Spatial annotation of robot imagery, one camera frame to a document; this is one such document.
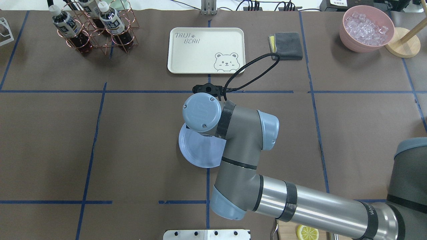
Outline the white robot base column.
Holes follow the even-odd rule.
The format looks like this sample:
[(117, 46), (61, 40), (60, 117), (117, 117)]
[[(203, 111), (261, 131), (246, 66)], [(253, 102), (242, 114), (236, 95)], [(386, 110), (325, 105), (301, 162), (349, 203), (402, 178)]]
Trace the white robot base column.
[(251, 232), (245, 229), (167, 230), (163, 240), (250, 240)]

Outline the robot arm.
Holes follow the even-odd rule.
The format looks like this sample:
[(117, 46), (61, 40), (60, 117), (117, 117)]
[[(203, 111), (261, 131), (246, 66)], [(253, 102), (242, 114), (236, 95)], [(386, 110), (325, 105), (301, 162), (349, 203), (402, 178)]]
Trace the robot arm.
[(408, 97), (315, 94), (319, 124), (278, 94), (261, 110), (233, 95), (182, 106), (202, 138), (226, 141), (211, 209), (229, 220), (253, 212), (355, 240), (426, 239), (426, 130)]

